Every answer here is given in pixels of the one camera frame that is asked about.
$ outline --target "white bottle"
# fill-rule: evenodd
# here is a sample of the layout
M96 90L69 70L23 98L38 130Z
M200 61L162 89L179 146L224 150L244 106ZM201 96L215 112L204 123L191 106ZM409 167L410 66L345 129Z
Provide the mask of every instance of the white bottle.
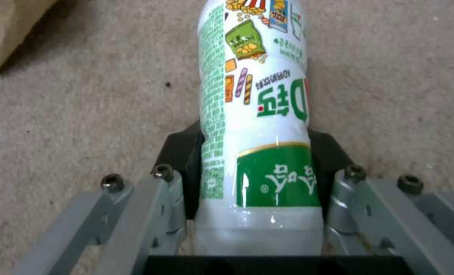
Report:
M298 0L210 0L198 26L201 255L320 254Z

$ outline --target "bolt head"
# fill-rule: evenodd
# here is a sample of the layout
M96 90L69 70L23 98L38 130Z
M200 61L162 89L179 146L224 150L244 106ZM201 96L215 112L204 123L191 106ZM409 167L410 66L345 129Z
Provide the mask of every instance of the bolt head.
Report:
M354 184L366 178L366 171L363 167L351 164L344 169L344 179Z
M424 189L424 182L417 176L403 174L397 181L397 187L406 194L420 195Z
M173 167L169 164L159 164L152 169L152 176L165 181L173 180Z
M123 190L123 178L119 174L109 174L103 177L100 183L101 189L109 193L117 193Z

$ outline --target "robotic claw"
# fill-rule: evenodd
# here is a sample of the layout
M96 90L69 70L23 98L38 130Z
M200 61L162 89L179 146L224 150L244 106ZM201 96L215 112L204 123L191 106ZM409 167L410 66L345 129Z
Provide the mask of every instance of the robotic claw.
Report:
M87 245L104 245L96 275L453 274L454 193L421 194L412 175L369 179L329 134L308 130L325 219L322 256L177 256L198 207L199 122L168 136L151 176L105 176L81 192L14 274L69 273Z

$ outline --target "cardboard box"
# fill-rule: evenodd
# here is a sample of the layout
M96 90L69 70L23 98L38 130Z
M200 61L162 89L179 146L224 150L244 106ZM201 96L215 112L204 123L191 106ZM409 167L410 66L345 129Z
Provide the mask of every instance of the cardboard box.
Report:
M0 66L56 0L0 0Z

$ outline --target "registered trademark symbol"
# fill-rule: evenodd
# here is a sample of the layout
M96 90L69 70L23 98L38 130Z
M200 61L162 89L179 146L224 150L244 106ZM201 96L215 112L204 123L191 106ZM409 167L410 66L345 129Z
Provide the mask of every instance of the registered trademark symbol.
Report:
M269 187L266 184L261 185L261 193L266 194L269 192Z

